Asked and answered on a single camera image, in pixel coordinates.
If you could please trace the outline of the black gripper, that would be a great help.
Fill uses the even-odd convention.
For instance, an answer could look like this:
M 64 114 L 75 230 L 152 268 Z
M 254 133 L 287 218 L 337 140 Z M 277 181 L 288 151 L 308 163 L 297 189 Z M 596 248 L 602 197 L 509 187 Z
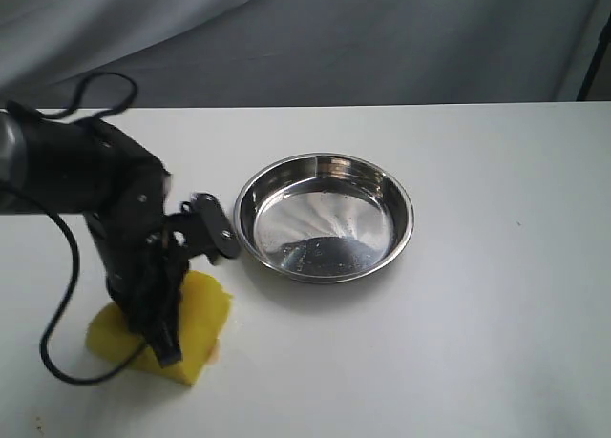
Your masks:
M 170 180 L 165 171 L 138 171 L 86 216 L 109 294 L 129 327 L 142 333 L 160 367 L 182 360 L 179 305 L 189 261 L 205 256 L 215 263 L 240 254 L 228 217 L 213 195 L 195 193 L 178 212 L 165 212 Z

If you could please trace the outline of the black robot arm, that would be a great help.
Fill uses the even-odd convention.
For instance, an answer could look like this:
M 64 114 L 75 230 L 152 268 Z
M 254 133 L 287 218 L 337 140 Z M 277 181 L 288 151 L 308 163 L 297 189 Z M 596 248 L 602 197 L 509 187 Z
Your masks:
M 62 123 L 14 102 L 1 114 L 2 214 L 82 215 L 111 299 L 162 367 L 182 358 L 189 261 L 240 254 L 214 196 L 196 193 L 165 213 L 170 183 L 156 156 L 97 115 Z

